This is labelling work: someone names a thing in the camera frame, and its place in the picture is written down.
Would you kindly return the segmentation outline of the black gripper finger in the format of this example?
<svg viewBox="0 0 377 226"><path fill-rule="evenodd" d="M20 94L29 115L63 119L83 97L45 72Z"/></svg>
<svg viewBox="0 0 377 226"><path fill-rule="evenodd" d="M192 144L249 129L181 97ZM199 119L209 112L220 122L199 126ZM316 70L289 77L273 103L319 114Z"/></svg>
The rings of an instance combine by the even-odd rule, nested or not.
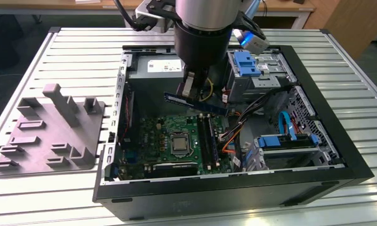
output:
<svg viewBox="0 0 377 226"><path fill-rule="evenodd" d="M208 78L208 70L195 70L192 74L193 74L192 75L193 83L192 83L192 88L191 88L191 99L193 101L199 101L200 92L203 90L203 87L204 87L204 84Z"/></svg>
<svg viewBox="0 0 377 226"><path fill-rule="evenodd" d="M179 84L176 95L184 98L195 98L196 92L193 89L195 72L185 72L185 81Z"/></svg>

